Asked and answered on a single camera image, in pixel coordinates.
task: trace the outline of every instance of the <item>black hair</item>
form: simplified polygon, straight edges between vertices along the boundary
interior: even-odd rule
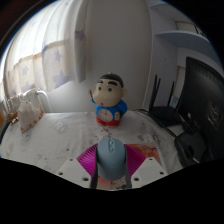
[[[100,77],[100,79],[111,79],[111,80],[115,80],[115,81],[118,81],[121,85],[121,87],[123,88],[124,87],[124,83],[123,83],[123,80],[121,79],[120,76],[116,75],[116,74],[106,74],[106,75],[103,75],[102,77]]]

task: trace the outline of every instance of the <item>figurine head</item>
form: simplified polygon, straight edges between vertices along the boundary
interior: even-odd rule
[[[94,86],[93,99],[101,106],[113,107],[122,97],[126,96],[127,89],[120,76],[108,73],[103,75]]]

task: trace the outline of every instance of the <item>clock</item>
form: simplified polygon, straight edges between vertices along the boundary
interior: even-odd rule
[[[109,110],[101,109],[98,111],[98,117],[104,122],[110,122],[113,120],[113,115]]]

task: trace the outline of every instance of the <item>shelf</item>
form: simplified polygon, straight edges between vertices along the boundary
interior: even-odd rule
[[[206,55],[215,61],[220,67],[222,64],[208,39],[205,37],[188,31],[172,30],[157,33],[155,36],[161,37],[177,47],[187,48]]]

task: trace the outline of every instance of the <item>monitor stand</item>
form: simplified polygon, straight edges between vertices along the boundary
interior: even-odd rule
[[[194,159],[196,159],[198,162],[201,162],[201,157],[207,149],[207,146],[199,132],[194,134],[183,132],[177,138],[175,138],[174,145],[177,149],[178,157],[183,167],[197,164]],[[186,147],[188,146],[191,146],[189,150],[191,153],[186,150]]]

